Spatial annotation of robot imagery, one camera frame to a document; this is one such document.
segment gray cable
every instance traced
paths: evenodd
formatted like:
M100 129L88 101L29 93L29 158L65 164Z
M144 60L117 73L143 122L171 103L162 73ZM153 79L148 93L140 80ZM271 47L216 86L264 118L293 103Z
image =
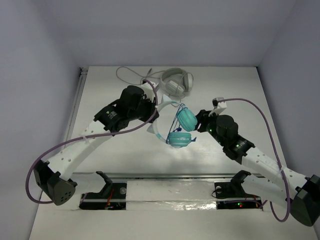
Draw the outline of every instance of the gray cable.
M123 80L121 77L119 77L118 71L119 71L119 69L122 69L122 68L128 69L129 71L131 71L131 72L133 72L134 74L136 74L136 75L138 75L139 77L141 77L140 83L128 82L128 81L126 81L126 80ZM160 77L155 77L155 76L153 76L153 75L158 74L158 73L162 73L162 72L164 72L164 71L165 71L165 70L156 71L156 72L154 72L154 73L152 73L152 74L150 74L150 75L149 75L149 72L148 72L146 76L143 76L143 75L137 73L136 71L132 70L131 68L129 68L129 67L127 67L127 66L120 66L120 67L118 67L118 68L116 69L115 75L116 75L116 77L117 77L119 80L121 80L122 82L125 82L126 84L135 85L135 86L140 86L141 83L142 83L142 80L144 80L144 79L146 79L146 78L150 78L150 79L160 79Z

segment wall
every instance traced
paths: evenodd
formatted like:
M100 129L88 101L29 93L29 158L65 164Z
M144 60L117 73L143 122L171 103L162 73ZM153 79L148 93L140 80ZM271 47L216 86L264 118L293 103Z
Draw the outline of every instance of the wall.
M286 162L307 176L320 175L319 10L298 0L258 67Z
M37 204L25 178L32 162L61 141L79 69L49 15L34 1L2 0L0 7L0 233L29 239ZM31 192L39 196L34 181Z
M46 0L79 66L258 66L295 0Z

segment screw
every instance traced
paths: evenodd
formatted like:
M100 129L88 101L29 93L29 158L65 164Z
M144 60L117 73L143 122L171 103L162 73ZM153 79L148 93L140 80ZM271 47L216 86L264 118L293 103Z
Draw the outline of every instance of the screw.
M127 193L127 189L125 187L121 187L120 194L126 194L126 193Z

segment teal headphones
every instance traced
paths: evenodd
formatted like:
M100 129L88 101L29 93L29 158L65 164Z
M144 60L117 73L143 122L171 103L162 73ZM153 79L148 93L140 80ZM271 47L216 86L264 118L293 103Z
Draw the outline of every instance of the teal headphones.
M164 107L176 103L176 101L172 101L169 97L164 95L162 97L161 104L157 107L157 111L160 112ZM180 104L174 116L171 128L166 139L163 138L158 131L157 120L152 123L147 131L155 134L158 139L160 139L162 142L165 142L166 144L171 145L172 147L183 148L188 146L189 143L196 141L196 138L192 139L191 133L189 132L195 130L197 122L198 121L196 116L182 103Z

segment headphones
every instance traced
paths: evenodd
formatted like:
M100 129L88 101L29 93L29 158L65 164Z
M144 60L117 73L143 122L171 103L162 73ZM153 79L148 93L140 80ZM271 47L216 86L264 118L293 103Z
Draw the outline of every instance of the headphones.
M159 82L170 95L182 98L184 93L191 92L194 76L181 68L170 68L162 73Z
M176 101L172 101L169 97L164 96L165 95L162 96L161 104L157 107L158 112L168 105L177 104ZM189 132L195 130L197 123L196 116L184 104L180 104L166 139L162 137L158 131L157 119L154 120L147 131L155 134L158 139L172 147L183 148L188 146L189 143L196 141L196 138L192 139L191 133ZM175 128L177 124L179 124L179 127L172 131L172 128Z

